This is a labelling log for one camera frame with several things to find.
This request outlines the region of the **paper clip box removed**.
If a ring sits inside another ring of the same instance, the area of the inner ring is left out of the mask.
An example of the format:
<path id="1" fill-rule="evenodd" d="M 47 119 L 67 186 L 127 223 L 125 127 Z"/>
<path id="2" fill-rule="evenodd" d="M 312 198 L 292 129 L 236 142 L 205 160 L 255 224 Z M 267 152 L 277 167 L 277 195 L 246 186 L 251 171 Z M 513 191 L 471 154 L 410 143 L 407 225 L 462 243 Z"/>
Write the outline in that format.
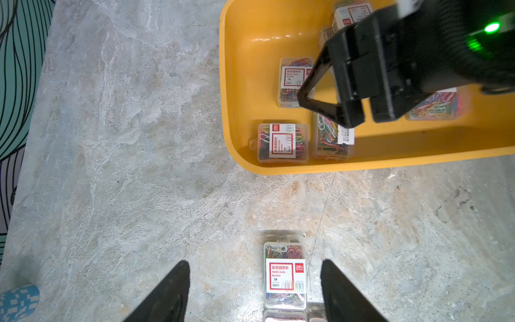
<path id="1" fill-rule="evenodd" d="M 327 322 L 327 320 L 323 317 L 312 317 L 308 322 Z"/>
<path id="2" fill-rule="evenodd" d="M 307 322 L 307 315 L 301 311 L 265 310 L 263 322 Z"/>

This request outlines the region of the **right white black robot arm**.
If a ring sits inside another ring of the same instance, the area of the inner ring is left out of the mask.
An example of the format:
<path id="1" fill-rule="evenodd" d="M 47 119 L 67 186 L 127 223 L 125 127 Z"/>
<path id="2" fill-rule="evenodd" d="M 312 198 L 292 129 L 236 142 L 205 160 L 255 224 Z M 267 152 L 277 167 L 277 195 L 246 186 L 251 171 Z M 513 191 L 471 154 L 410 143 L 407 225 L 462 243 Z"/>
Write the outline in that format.
<path id="1" fill-rule="evenodd" d="M 348 129 L 393 122 L 437 91 L 514 90 L 513 1 L 397 1 L 328 39 L 299 89 L 302 108 Z"/>

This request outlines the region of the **yellow plastic storage tray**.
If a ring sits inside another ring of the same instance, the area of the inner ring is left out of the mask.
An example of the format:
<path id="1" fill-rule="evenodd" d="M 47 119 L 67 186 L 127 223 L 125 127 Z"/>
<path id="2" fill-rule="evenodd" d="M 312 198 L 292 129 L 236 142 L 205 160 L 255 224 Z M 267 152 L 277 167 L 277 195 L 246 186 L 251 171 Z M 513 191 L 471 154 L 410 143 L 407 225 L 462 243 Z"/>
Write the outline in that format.
<path id="1" fill-rule="evenodd" d="M 219 24 L 221 112 L 227 149 L 256 174 L 304 174 L 451 162 L 514 153 L 514 95 L 483 95 L 461 87 L 465 113 L 453 121 L 376 123 L 370 104 L 355 130 L 347 160 L 309 158 L 304 164 L 258 160 L 262 123 L 301 123 L 315 133 L 312 113 L 278 105 L 280 61 L 316 59 L 319 34 L 333 18 L 334 1 L 228 1 Z"/>

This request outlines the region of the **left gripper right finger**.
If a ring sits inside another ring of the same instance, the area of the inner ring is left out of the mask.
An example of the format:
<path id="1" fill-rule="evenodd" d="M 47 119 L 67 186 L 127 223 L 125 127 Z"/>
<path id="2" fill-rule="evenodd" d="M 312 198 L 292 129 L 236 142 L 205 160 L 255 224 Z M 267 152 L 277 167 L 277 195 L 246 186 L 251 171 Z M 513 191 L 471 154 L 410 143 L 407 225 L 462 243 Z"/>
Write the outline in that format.
<path id="1" fill-rule="evenodd" d="M 321 286 L 327 321 L 388 321 L 328 259 L 322 263 Z"/>

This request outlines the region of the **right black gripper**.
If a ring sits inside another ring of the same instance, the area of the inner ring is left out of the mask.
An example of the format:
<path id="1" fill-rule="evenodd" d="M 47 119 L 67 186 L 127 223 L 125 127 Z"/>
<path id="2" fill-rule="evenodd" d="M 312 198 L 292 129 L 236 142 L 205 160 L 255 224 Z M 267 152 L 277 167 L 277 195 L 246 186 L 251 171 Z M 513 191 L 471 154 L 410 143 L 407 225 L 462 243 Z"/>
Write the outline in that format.
<path id="1" fill-rule="evenodd" d="M 330 38 L 297 99 L 347 129 L 392 122 L 437 91 L 477 84 L 514 92 L 513 1 L 420 1 L 380 9 Z"/>

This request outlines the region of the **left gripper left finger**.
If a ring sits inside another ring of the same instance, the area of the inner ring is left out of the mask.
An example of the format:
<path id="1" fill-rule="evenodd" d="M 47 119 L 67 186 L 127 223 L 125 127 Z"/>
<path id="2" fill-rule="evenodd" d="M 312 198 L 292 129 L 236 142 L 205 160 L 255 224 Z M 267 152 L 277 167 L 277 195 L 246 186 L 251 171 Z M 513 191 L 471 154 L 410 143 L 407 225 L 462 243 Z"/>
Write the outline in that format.
<path id="1" fill-rule="evenodd" d="M 181 260 L 125 319 L 125 322 L 183 322 L 190 289 L 190 266 Z"/>

